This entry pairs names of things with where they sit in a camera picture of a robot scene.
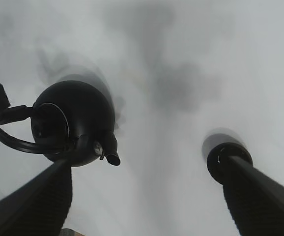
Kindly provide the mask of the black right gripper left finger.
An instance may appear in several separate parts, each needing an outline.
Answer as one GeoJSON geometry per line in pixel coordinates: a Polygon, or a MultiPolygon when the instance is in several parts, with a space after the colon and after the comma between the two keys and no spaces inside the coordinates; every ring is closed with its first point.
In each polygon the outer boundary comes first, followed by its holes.
{"type": "Polygon", "coordinates": [[[71,165],[59,160],[0,200],[0,236],[58,236],[71,202],[71,165]]]}

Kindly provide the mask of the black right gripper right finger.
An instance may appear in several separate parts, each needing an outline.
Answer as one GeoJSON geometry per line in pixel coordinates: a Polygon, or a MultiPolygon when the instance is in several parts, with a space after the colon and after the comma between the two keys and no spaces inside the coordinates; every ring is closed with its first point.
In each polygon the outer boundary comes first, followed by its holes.
{"type": "Polygon", "coordinates": [[[231,157],[223,193],[242,236],[284,236],[284,186],[231,157]]]}

